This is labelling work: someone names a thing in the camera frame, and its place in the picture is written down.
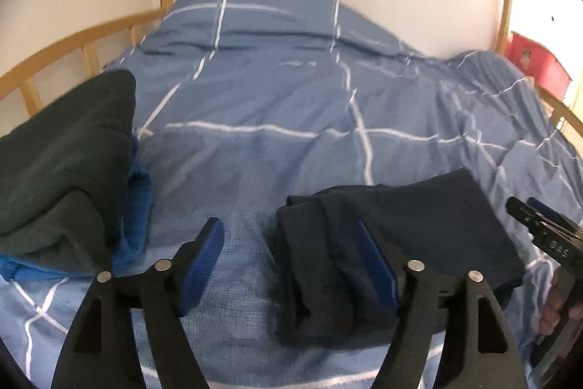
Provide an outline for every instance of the human hand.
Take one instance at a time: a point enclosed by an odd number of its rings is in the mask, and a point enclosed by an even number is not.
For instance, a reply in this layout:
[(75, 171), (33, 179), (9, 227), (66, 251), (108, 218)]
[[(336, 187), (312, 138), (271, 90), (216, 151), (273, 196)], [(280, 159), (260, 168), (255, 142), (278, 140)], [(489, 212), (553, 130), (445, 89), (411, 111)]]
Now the human hand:
[[(555, 327), (561, 320), (560, 311), (563, 307), (564, 299), (562, 298), (557, 284), (559, 283), (559, 273), (555, 272), (552, 280), (552, 287), (549, 297), (540, 312), (539, 332), (542, 335), (552, 335)], [(569, 310), (569, 318), (580, 320), (583, 319), (583, 303), (579, 303)]]

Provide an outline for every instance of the folded clothing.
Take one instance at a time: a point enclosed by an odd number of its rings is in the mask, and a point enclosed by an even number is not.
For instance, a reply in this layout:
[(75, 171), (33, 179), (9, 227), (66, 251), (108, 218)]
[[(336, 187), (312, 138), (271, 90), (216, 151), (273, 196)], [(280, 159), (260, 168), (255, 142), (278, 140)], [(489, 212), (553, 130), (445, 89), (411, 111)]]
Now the folded clothing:
[(524, 265), (466, 169), (395, 188), (339, 186), (288, 197), (278, 210), (273, 247), (283, 276), (283, 344), (353, 349), (390, 343), (398, 321), (378, 304), (349, 233), (359, 220), (407, 259), (439, 273), (479, 270), (502, 306), (522, 284)]
[(135, 80), (108, 71), (0, 139), (0, 273), (46, 279), (122, 270), (151, 203), (135, 161)]

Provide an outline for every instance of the wooden bed frame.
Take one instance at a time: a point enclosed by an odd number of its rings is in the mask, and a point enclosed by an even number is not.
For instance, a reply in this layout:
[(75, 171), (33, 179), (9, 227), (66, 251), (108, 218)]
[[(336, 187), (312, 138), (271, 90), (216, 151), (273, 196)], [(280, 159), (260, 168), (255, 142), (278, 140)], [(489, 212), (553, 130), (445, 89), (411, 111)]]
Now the wooden bed frame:
[[(173, 0), (160, 0), (160, 7), (157, 9), (128, 15), (98, 26), (90, 27), (40, 50), (0, 77), (0, 101), (12, 91), (19, 89), (28, 115), (33, 116), (43, 108), (39, 92), (34, 83), (34, 76), (38, 72), (70, 53), (81, 50), (87, 76), (89, 78), (95, 76), (101, 69), (96, 47), (98, 40), (119, 32), (129, 31), (131, 43), (133, 46), (136, 46), (144, 38), (141, 26), (164, 17), (165, 13), (172, 6), (172, 3)], [(495, 51), (498, 53), (504, 53), (506, 46), (511, 3), (512, 0), (504, 0), (500, 31), (495, 47)], [(583, 122), (566, 105), (550, 94), (549, 91), (540, 86), (536, 86), (536, 89), (540, 98), (548, 106), (547, 109), (552, 111), (550, 120), (553, 126), (556, 127), (564, 119), (583, 137)]]

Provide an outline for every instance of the blue garment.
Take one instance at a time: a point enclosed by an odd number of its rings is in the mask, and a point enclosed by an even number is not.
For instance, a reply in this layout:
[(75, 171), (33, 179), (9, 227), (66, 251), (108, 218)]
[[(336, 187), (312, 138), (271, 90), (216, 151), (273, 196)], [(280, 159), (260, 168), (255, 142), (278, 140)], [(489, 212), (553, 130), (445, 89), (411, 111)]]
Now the blue garment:
[[(138, 141), (133, 140), (132, 164), (128, 176), (128, 202), (120, 223), (120, 240), (113, 251), (113, 272), (132, 264), (144, 250), (146, 228), (152, 203), (152, 179), (138, 162)], [(84, 274), (45, 269), (18, 258), (0, 255), (0, 275), (6, 281), (49, 280), (61, 277), (88, 277)]]

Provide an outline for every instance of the bed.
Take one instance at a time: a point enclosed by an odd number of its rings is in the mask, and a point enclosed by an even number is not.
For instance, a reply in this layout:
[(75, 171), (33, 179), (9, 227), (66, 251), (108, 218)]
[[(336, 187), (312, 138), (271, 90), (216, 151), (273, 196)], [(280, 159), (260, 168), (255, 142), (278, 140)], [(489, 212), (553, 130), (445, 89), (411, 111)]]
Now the bed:
[[(116, 28), (136, 19), (124, 22)], [(134, 37), (106, 67), (136, 77), (133, 127), (154, 183), (146, 252), (128, 273), (174, 255), (209, 216), (223, 220), (225, 248), (201, 305), (183, 321), (211, 384), (368, 387), (384, 347), (278, 344), (267, 246), (275, 210), (292, 194), (404, 185), (460, 167), (471, 170), (527, 269), (505, 311), (526, 362), (555, 263), (504, 204), (535, 196), (581, 224), (583, 180), (578, 154), (509, 62), (479, 51), (425, 58), (336, 0), (177, 0), (155, 32)], [(88, 286), (0, 283), (0, 334), (40, 389), (50, 387)], [(143, 319), (133, 319), (147, 384), (160, 387)], [(436, 335), (422, 387), (432, 385), (441, 345)]]

